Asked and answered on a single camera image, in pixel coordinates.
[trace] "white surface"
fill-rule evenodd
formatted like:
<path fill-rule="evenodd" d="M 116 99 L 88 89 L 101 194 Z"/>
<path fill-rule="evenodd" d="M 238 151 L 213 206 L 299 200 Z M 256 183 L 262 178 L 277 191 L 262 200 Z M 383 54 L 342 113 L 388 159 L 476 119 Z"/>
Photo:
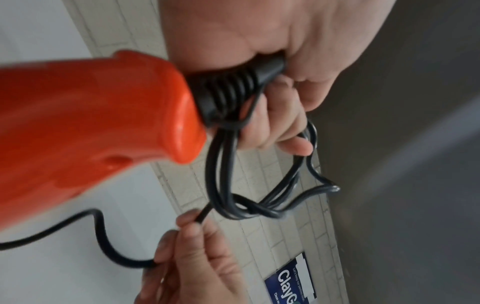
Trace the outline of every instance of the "white surface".
<path fill-rule="evenodd" d="M 78 57 L 90 53 L 61 0 L 0 1 L 0 63 Z M 0 241 L 28 236 L 92 206 L 105 213 L 114 247 L 133 258 L 151 258 L 176 216 L 144 165 L 3 231 Z M 110 262 L 93 227 L 85 218 L 38 243 L 0 252 L 0 303 L 132 303 L 141 271 Z"/>

